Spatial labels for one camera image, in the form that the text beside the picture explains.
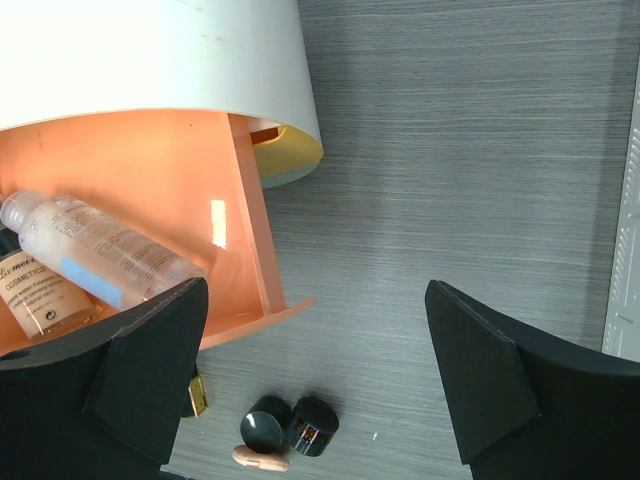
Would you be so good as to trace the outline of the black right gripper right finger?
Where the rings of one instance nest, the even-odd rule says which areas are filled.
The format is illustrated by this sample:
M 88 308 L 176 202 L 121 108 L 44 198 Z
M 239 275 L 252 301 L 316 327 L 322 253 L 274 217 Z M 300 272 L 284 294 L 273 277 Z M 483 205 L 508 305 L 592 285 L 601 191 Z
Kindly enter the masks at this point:
M 444 281 L 429 282 L 425 308 L 473 478 L 638 478 L 638 363 L 539 330 Z

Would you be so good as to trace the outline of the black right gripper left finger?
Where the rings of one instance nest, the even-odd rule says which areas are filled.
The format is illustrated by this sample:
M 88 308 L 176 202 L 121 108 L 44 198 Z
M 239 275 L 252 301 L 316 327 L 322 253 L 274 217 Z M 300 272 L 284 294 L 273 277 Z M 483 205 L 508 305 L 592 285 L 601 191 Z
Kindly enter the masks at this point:
M 191 279 L 1 358 L 4 479 L 155 479 L 169 462 L 209 295 Z

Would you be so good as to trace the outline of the BB cream tube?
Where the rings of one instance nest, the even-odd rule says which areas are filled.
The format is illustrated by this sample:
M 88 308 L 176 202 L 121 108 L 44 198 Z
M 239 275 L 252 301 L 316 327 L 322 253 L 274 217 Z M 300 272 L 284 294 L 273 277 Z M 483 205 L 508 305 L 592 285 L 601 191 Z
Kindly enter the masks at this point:
M 80 287 L 23 251 L 1 227 L 1 298 L 26 336 L 41 340 L 91 320 L 99 307 Z

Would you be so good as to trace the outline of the clear plastic bottle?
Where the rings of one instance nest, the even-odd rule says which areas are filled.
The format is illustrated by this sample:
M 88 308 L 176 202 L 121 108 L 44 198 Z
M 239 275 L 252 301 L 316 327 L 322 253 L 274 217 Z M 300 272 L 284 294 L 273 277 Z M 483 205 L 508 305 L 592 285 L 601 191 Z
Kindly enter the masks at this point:
M 69 195 L 17 191 L 1 222 L 23 251 L 111 307 L 124 311 L 206 272 L 191 261 Z

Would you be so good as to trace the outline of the yellow drawer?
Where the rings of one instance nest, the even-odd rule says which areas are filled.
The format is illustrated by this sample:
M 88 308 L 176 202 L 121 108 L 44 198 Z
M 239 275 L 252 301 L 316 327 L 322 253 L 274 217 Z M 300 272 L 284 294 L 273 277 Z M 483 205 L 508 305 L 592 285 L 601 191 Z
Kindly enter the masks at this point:
M 270 127 L 250 136 L 262 179 L 316 167 L 324 155 L 320 142 L 292 126 Z

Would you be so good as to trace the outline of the white round drawer organizer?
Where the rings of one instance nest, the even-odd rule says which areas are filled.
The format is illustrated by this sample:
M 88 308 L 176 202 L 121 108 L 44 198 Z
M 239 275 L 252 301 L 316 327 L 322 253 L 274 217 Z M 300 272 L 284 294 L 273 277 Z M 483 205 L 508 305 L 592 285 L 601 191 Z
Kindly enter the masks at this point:
M 237 114 L 252 132 L 292 126 L 322 144 L 297 3 L 2 3 L 3 129 L 152 109 Z

